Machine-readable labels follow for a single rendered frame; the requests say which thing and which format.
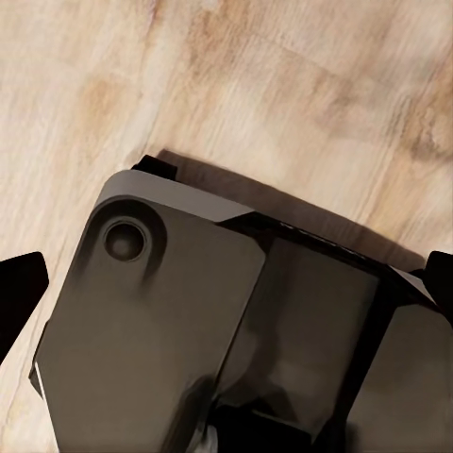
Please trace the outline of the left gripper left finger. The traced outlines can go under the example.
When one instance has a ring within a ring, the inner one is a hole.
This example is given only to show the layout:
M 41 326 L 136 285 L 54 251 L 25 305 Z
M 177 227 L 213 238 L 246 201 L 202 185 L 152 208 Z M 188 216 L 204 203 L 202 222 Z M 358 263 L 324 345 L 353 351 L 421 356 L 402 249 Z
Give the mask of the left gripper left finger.
M 0 261 L 0 365 L 48 287 L 40 251 Z

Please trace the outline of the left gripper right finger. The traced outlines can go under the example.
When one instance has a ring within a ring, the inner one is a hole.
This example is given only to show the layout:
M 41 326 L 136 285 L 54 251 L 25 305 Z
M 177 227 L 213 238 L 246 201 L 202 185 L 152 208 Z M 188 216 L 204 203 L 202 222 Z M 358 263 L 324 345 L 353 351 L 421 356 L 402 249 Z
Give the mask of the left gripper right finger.
M 453 327 L 453 255 L 431 251 L 425 268 L 423 285 L 449 325 Z

